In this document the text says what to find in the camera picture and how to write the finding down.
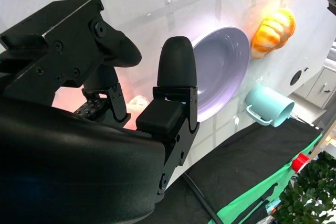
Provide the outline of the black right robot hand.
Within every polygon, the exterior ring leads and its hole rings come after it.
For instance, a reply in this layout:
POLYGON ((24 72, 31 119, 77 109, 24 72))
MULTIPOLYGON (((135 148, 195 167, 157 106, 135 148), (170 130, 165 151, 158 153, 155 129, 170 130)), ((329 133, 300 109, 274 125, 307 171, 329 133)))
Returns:
POLYGON ((101 0, 54 1, 1 33, 1 221, 135 223, 199 130, 193 46, 169 38, 153 100, 125 128, 116 68, 142 59, 101 0))

